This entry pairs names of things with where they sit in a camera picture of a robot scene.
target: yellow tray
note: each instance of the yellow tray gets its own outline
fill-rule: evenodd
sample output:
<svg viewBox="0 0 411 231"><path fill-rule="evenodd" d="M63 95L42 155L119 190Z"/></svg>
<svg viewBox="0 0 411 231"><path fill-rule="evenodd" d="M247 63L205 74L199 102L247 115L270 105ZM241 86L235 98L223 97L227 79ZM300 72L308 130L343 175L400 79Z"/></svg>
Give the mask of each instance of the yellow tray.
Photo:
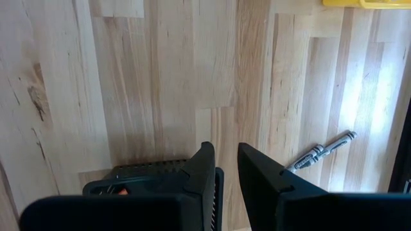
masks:
<svg viewBox="0 0 411 231"><path fill-rule="evenodd" d="M322 0L326 6L362 7L366 9L411 9L411 0Z"/></svg>

